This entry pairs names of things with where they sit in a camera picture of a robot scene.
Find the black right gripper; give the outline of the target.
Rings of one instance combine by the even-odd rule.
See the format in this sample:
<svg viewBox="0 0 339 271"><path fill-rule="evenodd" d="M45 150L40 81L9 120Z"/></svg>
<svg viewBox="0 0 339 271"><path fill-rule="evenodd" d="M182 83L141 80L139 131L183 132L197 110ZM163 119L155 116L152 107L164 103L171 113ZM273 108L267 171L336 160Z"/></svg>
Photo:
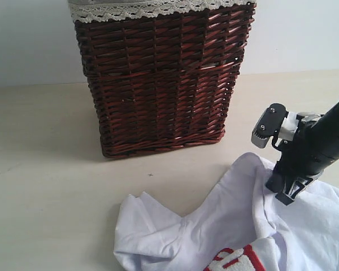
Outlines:
<svg viewBox="0 0 339 271"><path fill-rule="evenodd" d="M324 171L323 161L312 149L306 132L324 115L311 112L289 112L277 135L281 139L275 146L281 152L266 188L276 199L288 206L306 190Z"/></svg>

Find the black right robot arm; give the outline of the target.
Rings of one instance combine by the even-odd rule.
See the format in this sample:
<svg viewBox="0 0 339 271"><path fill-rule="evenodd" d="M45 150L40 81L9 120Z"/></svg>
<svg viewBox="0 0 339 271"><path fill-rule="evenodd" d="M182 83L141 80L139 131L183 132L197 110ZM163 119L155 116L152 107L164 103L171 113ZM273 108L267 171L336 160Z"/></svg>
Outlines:
<svg viewBox="0 0 339 271"><path fill-rule="evenodd" d="M266 188L284 205L317 180L325 168L339 160L339 102L317 121L299 121L292 141L281 140Z"/></svg>

